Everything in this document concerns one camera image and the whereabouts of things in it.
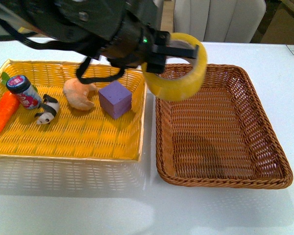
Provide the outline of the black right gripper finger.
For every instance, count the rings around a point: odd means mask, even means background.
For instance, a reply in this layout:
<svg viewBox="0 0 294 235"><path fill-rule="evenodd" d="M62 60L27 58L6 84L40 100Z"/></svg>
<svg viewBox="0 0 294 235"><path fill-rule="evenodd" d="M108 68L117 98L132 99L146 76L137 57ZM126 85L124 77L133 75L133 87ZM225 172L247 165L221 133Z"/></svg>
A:
<svg viewBox="0 0 294 235"><path fill-rule="evenodd" d="M171 35L168 31L156 31L156 45L157 46L170 46Z"/></svg>

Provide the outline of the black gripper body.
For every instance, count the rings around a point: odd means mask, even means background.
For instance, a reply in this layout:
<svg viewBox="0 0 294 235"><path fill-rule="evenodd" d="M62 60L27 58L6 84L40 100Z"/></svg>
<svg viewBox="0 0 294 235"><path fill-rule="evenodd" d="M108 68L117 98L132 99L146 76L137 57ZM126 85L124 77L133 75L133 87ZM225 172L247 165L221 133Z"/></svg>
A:
<svg viewBox="0 0 294 235"><path fill-rule="evenodd" d="M136 68L147 63L147 72L163 73L166 56L153 52L156 31L141 21L125 18L112 40L103 47L101 55L117 68Z"/></svg>

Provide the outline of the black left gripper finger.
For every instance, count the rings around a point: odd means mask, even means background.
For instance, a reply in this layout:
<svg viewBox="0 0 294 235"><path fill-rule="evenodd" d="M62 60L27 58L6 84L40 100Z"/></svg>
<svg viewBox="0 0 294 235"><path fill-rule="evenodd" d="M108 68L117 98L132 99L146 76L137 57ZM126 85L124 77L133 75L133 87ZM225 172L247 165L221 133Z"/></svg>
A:
<svg viewBox="0 0 294 235"><path fill-rule="evenodd" d="M153 52L165 56L196 59L199 52L199 45L196 45L194 49L153 45Z"/></svg>

